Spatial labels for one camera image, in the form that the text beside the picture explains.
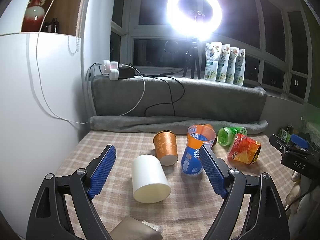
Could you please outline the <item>blue orange snack cup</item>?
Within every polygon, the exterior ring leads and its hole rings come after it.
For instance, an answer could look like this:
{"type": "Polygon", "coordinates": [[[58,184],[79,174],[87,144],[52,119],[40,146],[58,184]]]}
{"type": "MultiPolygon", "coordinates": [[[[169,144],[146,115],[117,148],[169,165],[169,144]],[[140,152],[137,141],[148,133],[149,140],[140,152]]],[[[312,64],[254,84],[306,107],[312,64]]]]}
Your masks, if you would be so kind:
{"type": "Polygon", "coordinates": [[[204,125],[193,125],[188,128],[187,144],[181,160],[183,173],[194,176],[202,172],[200,148],[203,145],[212,147],[216,140],[214,130],[204,125]]]}

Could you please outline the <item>red orange snack cup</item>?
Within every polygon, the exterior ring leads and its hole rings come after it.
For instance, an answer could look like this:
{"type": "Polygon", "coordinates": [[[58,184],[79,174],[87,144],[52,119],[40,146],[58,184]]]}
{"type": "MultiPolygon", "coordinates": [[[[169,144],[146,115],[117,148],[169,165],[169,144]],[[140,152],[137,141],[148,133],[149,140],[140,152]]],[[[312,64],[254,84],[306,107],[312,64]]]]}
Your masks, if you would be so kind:
{"type": "Polygon", "coordinates": [[[247,165],[253,165],[261,150],[261,143],[246,135],[237,133],[231,144],[227,157],[247,165]]]}

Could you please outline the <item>green plastic cup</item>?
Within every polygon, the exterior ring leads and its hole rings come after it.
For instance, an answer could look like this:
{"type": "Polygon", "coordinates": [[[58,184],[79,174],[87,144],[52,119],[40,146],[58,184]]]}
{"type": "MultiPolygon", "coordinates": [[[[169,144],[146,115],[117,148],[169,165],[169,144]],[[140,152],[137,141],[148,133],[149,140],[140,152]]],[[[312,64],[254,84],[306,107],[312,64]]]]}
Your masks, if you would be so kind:
{"type": "Polygon", "coordinates": [[[237,133],[247,136],[247,129],[244,127],[223,127],[217,134],[218,143],[221,146],[229,146],[237,133]]]}

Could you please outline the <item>gold-rimmed orange cup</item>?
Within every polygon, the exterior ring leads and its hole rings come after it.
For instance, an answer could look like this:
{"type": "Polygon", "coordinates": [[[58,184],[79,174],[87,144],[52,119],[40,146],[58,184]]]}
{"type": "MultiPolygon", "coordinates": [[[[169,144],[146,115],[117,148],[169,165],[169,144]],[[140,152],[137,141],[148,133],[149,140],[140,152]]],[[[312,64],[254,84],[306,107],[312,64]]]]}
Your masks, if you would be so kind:
{"type": "Polygon", "coordinates": [[[213,126],[210,125],[210,124],[205,124],[204,126],[205,126],[205,127],[209,127],[210,129],[214,130],[213,126]]]}

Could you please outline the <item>white paper cup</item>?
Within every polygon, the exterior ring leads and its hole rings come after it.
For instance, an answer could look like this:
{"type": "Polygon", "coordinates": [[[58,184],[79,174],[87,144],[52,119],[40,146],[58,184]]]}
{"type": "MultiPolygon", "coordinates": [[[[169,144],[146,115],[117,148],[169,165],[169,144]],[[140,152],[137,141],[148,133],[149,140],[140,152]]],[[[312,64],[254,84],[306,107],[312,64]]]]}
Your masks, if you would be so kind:
{"type": "Polygon", "coordinates": [[[144,154],[132,162],[133,197],[137,202],[153,204],[165,200],[171,187],[160,161],[153,155],[144,154]]]}

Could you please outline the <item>copper orange paper cup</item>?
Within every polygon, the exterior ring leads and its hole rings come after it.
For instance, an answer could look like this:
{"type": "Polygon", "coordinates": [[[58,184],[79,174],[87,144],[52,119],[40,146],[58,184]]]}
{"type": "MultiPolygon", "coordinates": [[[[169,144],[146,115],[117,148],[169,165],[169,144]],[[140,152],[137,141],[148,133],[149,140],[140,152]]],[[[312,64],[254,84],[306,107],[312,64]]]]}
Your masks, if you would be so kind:
{"type": "Polygon", "coordinates": [[[172,131],[160,131],[153,137],[156,157],[163,166],[172,166],[178,161],[176,135],[172,131]]]}

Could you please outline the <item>green carton box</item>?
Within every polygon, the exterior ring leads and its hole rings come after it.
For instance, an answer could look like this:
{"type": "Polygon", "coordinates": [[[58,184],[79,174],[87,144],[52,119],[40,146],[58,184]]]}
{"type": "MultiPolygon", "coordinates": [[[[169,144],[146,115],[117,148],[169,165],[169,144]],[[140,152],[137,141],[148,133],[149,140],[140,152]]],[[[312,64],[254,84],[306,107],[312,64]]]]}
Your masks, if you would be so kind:
{"type": "Polygon", "coordinates": [[[289,142],[291,139],[291,136],[293,134],[298,135],[299,131],[296,130],[291,124],[285,126],[285,127],[281,127],[279,129],[278,132],[278,137],[280,137],[280,139],[282,139],[285,142],[289,142]]]}

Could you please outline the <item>white refill pouch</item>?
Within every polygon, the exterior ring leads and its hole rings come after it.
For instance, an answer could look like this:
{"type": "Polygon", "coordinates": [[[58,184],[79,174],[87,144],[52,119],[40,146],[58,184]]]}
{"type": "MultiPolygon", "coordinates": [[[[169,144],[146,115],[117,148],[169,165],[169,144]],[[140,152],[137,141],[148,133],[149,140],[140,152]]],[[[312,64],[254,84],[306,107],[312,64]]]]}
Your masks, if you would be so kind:
{"type": "Polygon", "coordinates": [[[226,74],[227,74],[227,67],[228,61],[230,57],[230,44],[223,44],[221,48],[216,81],[218,82],[225,82],[226,74]]]}
{"type": "Polygon", "coordinates": [[[245,79],[245,49],[239,50],[239,55],[236,58],[235,71],[234,71],[234,85],[243,86],[245,79]]]}
{"type": "Polygon", "coordinates": [[[222,42],[206,43],[206,47],[206,66],[204,71],[204,78],[209,81],[216,81],[222,42]]]}
{"type": "Polygon", "coordinates": [[[239,55],[239,48],[230,47],[230,55],[228,60],[225,83],[233,84],[234,82],[235,64],[236,64],[236,58],[238,57],[238,55],[239,55]]]}

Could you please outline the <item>grey sofa back cushion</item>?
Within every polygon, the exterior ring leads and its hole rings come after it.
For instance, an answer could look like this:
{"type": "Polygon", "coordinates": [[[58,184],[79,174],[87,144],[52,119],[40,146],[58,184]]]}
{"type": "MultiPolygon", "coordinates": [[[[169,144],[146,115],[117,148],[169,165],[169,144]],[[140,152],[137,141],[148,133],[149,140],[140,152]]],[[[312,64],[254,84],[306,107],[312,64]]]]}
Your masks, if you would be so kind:
{"type": "Polygon", "coordinates": [[[99,75],[91,91],[98,116],[178,116],[241,124],[258,121],[267,98],[261,87],[178,77],[111,81],[99,75]]]}

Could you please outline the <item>white cabinet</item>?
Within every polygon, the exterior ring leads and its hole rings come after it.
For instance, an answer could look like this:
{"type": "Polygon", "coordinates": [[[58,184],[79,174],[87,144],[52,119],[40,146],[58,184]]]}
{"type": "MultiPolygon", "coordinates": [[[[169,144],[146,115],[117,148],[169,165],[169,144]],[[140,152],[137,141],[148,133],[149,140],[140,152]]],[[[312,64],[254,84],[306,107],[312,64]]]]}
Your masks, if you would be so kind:
{"type": "Polygon", "coordinates": [[[19,235],[44,176],[77,145],[86,120],[79,38],[1,37],[1,212],[19,235]]]}

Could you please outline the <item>black tripod stand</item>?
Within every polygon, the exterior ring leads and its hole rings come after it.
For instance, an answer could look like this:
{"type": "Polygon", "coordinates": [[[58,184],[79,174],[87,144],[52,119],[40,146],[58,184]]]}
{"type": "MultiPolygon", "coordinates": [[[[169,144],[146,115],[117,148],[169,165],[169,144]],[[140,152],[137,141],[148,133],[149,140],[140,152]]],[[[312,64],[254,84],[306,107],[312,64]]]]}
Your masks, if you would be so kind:
{"type": "Polygon", "coordinates": [[[198,50],[198,41],[196,38],[193,38],[191,41],[191,48],[186,52],[186,63],[183,70],[182,77],[186,77],[187,70],[190,68],[191,74],[190,78],[193,79],[195,77],[195,72],[197,73],[197,79],[201,79],[201,70],[200,70],[200,58],[199,58],[199,50],[198,50]]]}

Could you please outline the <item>black power brick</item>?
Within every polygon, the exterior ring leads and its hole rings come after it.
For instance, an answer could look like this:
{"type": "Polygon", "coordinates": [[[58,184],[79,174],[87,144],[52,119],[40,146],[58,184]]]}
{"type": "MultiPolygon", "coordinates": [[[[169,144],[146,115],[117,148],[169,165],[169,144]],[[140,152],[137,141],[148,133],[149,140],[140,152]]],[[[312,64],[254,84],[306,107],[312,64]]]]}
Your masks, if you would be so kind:
{"type": "Polygon", "coordinates": [[[135,77],[135,69],[132,67],[119,67],[119,79],[130,79],[135,77]]]}

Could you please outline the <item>dark glass bottle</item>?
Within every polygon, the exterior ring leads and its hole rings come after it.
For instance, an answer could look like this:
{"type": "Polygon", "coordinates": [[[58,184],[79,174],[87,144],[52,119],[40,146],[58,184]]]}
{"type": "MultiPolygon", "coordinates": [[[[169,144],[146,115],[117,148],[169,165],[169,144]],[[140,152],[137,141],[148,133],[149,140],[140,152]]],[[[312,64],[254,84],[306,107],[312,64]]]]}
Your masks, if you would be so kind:
{"type": "Polygon", "coordinates": [[[45,22],[41,31],[45,33],[58,33],[59,22],[57,18],[53,18],[51,22],[45,22]]]}

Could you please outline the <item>red white vase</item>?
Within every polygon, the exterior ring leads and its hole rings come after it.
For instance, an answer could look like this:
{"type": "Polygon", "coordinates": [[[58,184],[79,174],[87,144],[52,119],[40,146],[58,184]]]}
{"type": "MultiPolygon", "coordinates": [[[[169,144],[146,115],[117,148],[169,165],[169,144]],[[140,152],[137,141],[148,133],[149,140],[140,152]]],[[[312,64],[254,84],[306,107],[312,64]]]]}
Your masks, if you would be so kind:
{"type": "Polygon", "coordinates": [[[38,32],[44,19],[46,0],[29,0],[25,10],[21,32],[38,32]]]}

